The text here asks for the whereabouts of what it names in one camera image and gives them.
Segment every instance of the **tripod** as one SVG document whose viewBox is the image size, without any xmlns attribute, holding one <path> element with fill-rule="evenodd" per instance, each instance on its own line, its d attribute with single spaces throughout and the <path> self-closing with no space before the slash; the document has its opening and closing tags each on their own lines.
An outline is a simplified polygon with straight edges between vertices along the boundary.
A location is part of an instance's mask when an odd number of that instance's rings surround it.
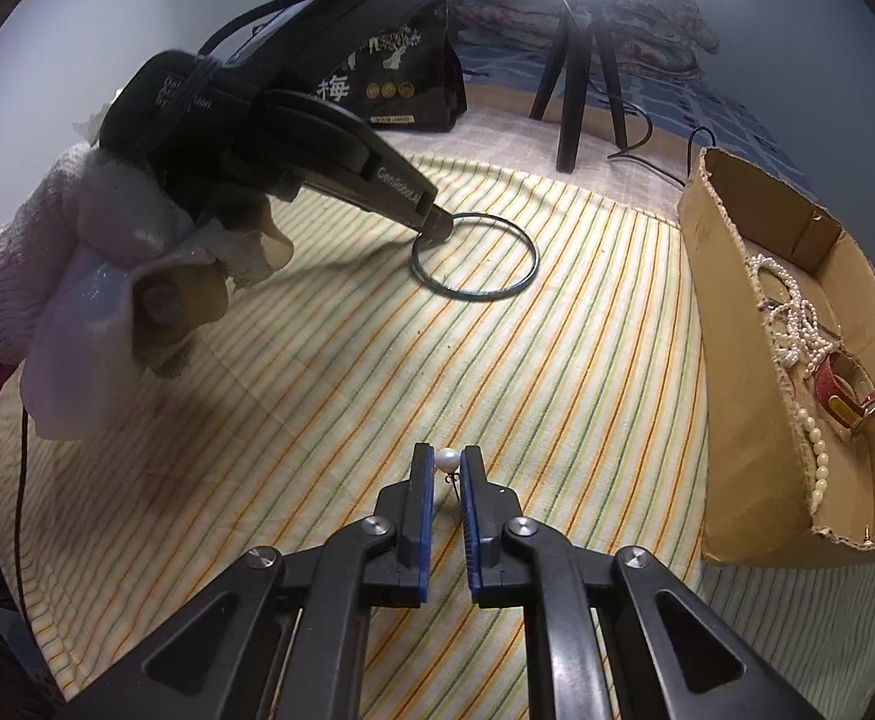
<svg viewBox="0 0 875 720">
<path fill-rule="evenodd" d="M 591 71 L 591 46 L 598 48 L 601 69 L 604 72 L 604 88 L 607 89 L 614 143 L 621 151 L 628 148 L 628 126 L 625 122 L 624 101 L 621 98 L 621 76 L 618 74 L 617 58 L 614 56 L 612 36 L 604 20 L 603 0 L 566 0 L 572 16 L 566 9 L 561 13 L 558 34 L 551 43 L 551 50 L 544 74 L 537 86 L 531 118 L 538 122 L 551 100 L 561 68 L 567 64 L 564 76 L 564 105 L 561 107 L 561 136 L 558 141 L 559 172 L 573 172 L 578 159 L 580 124 L 585 117 L 588 101 L 588 77 Z"/>
</svg>

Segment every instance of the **striped tablecloth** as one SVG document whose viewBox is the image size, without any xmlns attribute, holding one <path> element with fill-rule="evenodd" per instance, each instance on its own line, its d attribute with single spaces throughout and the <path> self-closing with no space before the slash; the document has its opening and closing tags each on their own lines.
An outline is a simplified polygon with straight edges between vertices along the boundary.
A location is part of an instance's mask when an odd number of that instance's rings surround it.
<svg viewBox="0 0 875 720">
<path fill-rule="evenodd" d="M 31 435 L 26 603 L 67 696 L 249 546 L 324 541 L 407 473 L 415 442 L 477 443 L 526 512 L 603 551 L 650 547 L 828 718 L 875 687 L 875 565 L 704 567 L 700 329 L 674 223 L 561 182 L 436 157 L 413 162 L 450 210 L 537 240 L 512 300 L 462 303 L 407 270 L 410 233 L 313 193 L 278 209 L 292 264 L 239 295 L 171 382 L 148 377 L 95 440 Z M 520 242 L 463 225 L 425 256 L 471 289 L 520 276 Z M 0 403 L 0 558 L 12 575 L 20 401 Z M 431 600 L 378 610 L 368 718 L 527 715 L 517 610 L 466 591 L 453 493 L 434 511 Z"/>
</svg>

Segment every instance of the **white glove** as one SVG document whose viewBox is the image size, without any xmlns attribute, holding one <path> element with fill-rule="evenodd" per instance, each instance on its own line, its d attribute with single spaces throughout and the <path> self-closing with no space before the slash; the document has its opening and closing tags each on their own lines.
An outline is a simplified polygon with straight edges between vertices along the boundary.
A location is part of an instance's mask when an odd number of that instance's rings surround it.
<svg viewBox="0 0 875 720">
<path fill-rule="evenodd" d="M 0 229 L 0 361 L 28 358 L 21 391 L 39 435 L 103 428 L 145 364 L 162 367 L 194 327 L 223 314 L 225 275 L 247 285 L 290 261 L 266 200 L 244 194 L 252 223 L 194 230 L 138 167 L 86 145 L 57 160 Z M 262 229 L 276 239 L 267 247 Z"/>
</svg>

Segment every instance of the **metal bolt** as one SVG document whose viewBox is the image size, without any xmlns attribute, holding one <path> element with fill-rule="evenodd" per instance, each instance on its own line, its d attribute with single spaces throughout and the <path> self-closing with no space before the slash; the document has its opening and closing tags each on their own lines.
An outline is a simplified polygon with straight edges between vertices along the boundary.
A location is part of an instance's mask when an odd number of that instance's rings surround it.
<svg viewBox="0 0 875 720">
<path fill-rule="evenodd" d="M 274 547 L 251 547 L 244 553 L 244 561 L 251 568 L 271 568 L 277 562 Z"/>
<path fill-rule="evenodd" d="M 378 517 L 373 514 L 372 517 L 364 517 L 361 520 L 361 530 L 369 536 L 383 536 L 391 530 L 391 523 L 388 522 L 388 517 Z"/>
<path fill-rule="evenodd" d="M 513 517 L 508 519 L 508 531 L 514 536 L 533 536 L 537 533 L 537 520 L 530 517 Z"/>
<path fill-rule="evenodd" d="M 644 568 L 651 562 L 651 553 L 644 547 L 625 547 L 620 552 L 621 560 L 628 568 Z"/>
</svg>

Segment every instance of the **cardboard box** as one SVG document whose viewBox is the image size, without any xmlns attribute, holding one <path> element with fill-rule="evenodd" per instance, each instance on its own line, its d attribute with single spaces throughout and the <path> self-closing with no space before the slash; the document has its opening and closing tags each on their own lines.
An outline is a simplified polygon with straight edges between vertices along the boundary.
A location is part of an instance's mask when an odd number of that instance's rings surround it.
<svg viewBox="0 0 875 720">
<path fill-rule="evenodd" d="M 875 562 L 875 418 L 852 437 L 825 416 L 801 373 L 775 360 L 752 278 L 762 251 L 796 277 L 820 323 L 842 337 L 875 384 L 875 273 L 837 220 L 758 167 L 710 148 L 679 205 L 698 298 L 708 377 L 708 498 L 703 552 L 715 562 L 824 567 Z M 811 514 L 815 456 L 798 423 L 810 410 L 828 444 L 828 489 Z M 865 529 L 873 543 L 865 543 Z"/>
</svg>

